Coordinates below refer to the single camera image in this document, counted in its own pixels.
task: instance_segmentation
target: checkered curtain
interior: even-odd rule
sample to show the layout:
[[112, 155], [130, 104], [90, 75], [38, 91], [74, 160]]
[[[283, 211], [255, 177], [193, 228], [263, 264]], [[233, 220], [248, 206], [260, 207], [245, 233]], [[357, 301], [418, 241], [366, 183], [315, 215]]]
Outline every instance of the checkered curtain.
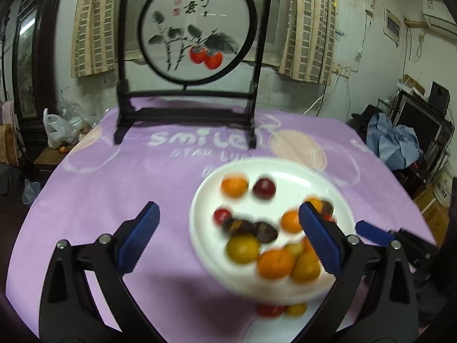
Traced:
[[290, 0], [279, 72], [298, 81], [328, 84], [334, 52], [335, 0]]
[[78, 0], [73, 25], [71, 76], [114, 69], [114, 0]]

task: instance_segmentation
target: white plastic bag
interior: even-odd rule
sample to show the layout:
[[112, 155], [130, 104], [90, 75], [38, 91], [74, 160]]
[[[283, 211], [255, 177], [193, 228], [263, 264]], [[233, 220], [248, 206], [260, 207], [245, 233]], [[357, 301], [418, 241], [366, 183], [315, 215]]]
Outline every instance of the white plastic bag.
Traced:
[[22, 193], [22, 203], [25, 205], [30, 205], [35, 201], [38, 193], [40, 193], [41, 185], [38, 182], [31, 182], [29, 179], [24, 181], [24, 192]]
[[62, 117], [48, 115], [47, 108], [43, 113], [43, 124], [47, 134], [47, 144], [52, 149], [59, 148], [64, 142], [68, 144], [78, 142], [79, 131]]

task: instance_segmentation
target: round frame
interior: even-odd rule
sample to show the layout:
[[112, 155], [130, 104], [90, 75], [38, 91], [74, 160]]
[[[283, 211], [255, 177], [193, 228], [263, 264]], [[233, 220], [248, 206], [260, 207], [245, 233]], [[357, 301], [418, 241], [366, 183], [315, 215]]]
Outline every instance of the round frame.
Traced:
[[215, 73], [214, 75], [207, 77], [205, 79], [200, 79], [200, 80], [175, 79], [174, 77], [171, 77], [171, 76], [168, 76], [168, 75], [162, 73], [159, 70], [159, 68], [152, 63], [152, 61], [149, 59], [149, 57], [145, 51], [145, 45], [144, 45], [143, 39], [142, 39], [142, 27], [143, 27], [143, 21], [145, 20], [145, 16], [146, 16], [146, 11], [148, 10], [149, 5], [151, 4], [152, 1], [153, 0], [146, 0], [145, 4], [143, 5], [143, 8], [141, 9], [141, 13], [140, 13], [140, 17], [139, 17], [138, 25], [137, 25], [138, 43], [140, 45], [141, 53], [143, 54], [143, 57], [145, 57], [146, 63], [152, 68], [152, 70], [156, 74], [158, 74], [160, 77], [162, 77], [163, 79], [165, 79], [167, 81], [170, 81], [172, 83], [176, 83], [179, 85], [183, 85], [183, 86], [188, 86], [188, 85], [204, 85], [206, 83], [210, 83], [210, 82], [219, 80], [221, 77], [224, 77], [226, 74], [228, 74], [232, 70], [234, 70], [235, 67], [241, 63], [243, 58], [249, 52], [249, 49], [252, 47], [252, 44], [254, 43], [255, 33], [257, 31], [257, 10], [255, 9], [254, 0], [245, 0], [248, 5], [248, 11], [249, 11], [248, 35], [246, 36], [246, 40], [244, 41], [244, 44], [241, 47], [241, 49], [236, 54], [235, 58], [227, 66], [225, 66], [223, 69], [221, 69], [218, 73]]

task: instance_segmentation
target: table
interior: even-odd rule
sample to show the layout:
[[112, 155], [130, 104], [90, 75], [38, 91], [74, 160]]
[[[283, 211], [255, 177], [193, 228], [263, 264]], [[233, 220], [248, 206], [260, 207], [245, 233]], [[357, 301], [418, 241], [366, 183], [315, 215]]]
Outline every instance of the table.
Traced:
[[[135, 101], [136, 107], [148, 102]], [[256, 319], [254, 304], [220, 286], [193, 252], [187, 226], [193, 195], [208, 174], [236, 159], [277, 156], [303, 163], [335, 184], [357, 221], [385, 230], [403, 227], [434, 243], [417, 206], [390, 170], [337, 120], [259, 111], [258, 146], [250, 151], [243, 131], [177, 125], [134, 127], [115, 146], [116, 119], [112, 109], [56, 168], [18, 236], [6, 294], [35, 333], [41, 289], [57, 241], [93, 242], [155, 201], [161, 224], [124, 281], [158, 331], [170, 343], [273, 343], [279, 336], [291, 341], [319, 301], [310, 303], [299, 319]], [[101, 315], [116, 327], [91, 273], [89, 284]], [[355, 313], [348, 314], [346, 324]]]
[[64, 153], [60, 153], [57, 149], [46, 147], [33, 164], [40, 170], [45, 178], [49, 178], [65, 156]]

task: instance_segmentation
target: red cherry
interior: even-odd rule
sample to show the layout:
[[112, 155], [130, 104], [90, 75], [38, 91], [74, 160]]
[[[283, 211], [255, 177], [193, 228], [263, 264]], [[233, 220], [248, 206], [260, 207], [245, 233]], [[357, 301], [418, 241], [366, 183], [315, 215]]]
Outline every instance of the red cherry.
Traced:
[[205, 57], [205, 66], [208, 69], [216, 69], [222, 64], [222, 53], [217, 51], [208, 51]]
[[261, 178], [255, 183], [252, 192], [261, 200], [271, 200], [276, 194], [276, 186], [271, 179]]
[[189, 57], [195, 64], [200, 64], [205, 61], [206, 50], [201, 46], [194, 46], [189, 49]]
[[231, 217], [232, 213], [224, 208], [219, 208], [213, 213], [213, 219], [218, 226], [220, 226], [223, 221], [230, 219]]
[[324, 214], [324, 220], [326, 220], [327, 222], [336, 223], [335, 219], [331, 215], [328, 215], [328, 214]]
[[255, 305], [255, 311], [262, 317], [280, 317], [286, 311], [286, 308], [284, 306]]

